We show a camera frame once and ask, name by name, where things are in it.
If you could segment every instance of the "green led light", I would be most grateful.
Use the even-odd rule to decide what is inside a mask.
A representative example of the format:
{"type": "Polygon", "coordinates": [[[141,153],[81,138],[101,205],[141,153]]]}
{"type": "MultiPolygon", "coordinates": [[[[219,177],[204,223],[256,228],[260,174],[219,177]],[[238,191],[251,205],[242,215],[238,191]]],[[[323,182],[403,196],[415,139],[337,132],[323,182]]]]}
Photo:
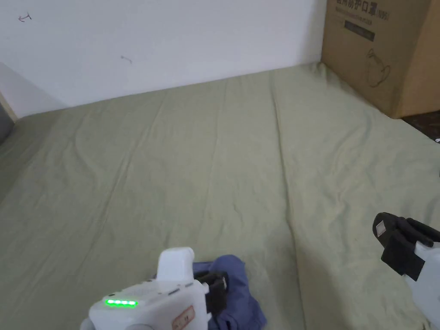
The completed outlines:
{"type": "Polygon", "coordinates": [[[112,307],[131,307],[134,308],[137,305],[137,301],[133,300],[113,300],[113,299],[107,299],[106,305],[112,306],[112,307]]]}

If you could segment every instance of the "white wall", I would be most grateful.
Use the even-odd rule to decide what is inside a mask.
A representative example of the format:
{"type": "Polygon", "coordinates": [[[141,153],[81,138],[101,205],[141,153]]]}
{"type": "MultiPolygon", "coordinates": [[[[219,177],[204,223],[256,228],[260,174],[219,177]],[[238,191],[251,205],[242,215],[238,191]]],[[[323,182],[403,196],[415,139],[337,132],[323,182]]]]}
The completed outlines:
{"type": "Polygon", "coordinates": [[[23,117],[318,61],[325,5],[325,0],[2,0],[0,91],[23,117]],[[20,22],[27,12],[32,20],[20,22]]]}

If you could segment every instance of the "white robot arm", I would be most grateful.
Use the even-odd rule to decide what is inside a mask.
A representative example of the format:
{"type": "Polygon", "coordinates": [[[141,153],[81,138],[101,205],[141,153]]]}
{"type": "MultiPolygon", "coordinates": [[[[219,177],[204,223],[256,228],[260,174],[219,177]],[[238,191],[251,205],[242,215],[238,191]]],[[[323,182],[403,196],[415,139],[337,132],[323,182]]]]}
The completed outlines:
{"type": "Polygon", "coordinates": [[[212,314],[226,308],[227,274],[194,279],[193,261],[191,248],[163,251],[156,279],[105,296],[81,330],[207,330],[212,314]]]}
{"type": "Polygon", "coordinates": [[[440,232],[414,219],[379,213],[373,233],[382,261],[405,278],[416,306],[440,329],[440,232]]]}

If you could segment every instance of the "green bedsheet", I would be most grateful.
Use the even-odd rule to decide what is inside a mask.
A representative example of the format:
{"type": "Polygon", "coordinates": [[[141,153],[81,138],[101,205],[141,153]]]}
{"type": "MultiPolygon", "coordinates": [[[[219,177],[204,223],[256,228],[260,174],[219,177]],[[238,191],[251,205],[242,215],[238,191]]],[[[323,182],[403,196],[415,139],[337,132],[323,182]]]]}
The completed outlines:
{"type": "Polygon", "coordinates": [[[302,329],[270,76],[19,120],[0,146],[0,329],[79,329],[172,246],[242,258],[268,329],[302,329]]]}
{"type": "Polygon", "coordinates": [[[0,146],[0,328],[78,329],[171,246],[242,258],[267,329],[428,328],[371,225],[440,228],[439,151],[322,64],[23,118],[0,146]]]}

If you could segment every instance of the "gray object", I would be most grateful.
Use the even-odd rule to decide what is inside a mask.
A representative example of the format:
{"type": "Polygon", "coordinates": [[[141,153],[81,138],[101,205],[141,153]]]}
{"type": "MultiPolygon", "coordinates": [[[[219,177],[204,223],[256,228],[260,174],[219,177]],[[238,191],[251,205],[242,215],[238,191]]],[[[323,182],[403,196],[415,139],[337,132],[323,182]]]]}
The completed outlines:
{"type": "Polygon", "coordinates": [[[0,104],[0,144],[7,138],[14,127],[14,122],[0,104]]]}

